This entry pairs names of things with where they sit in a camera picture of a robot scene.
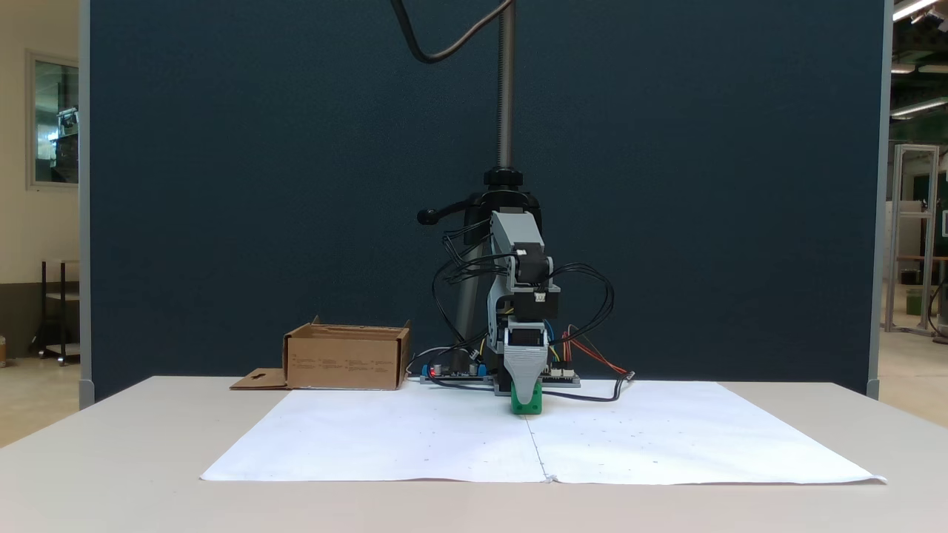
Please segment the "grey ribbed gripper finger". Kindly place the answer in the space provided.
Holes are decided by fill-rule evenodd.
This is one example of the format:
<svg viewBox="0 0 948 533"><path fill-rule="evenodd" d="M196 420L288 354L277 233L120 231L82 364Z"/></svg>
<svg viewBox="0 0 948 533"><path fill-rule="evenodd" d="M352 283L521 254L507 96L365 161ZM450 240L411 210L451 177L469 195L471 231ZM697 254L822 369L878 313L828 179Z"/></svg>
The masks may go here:
<svg viewBox="0 0 948 533"><path fill-rule="evenodd" d="M505 369L511 377L512 395L519 404L533 401L535 385L547 364L547 347L505 348Z"/></svg>

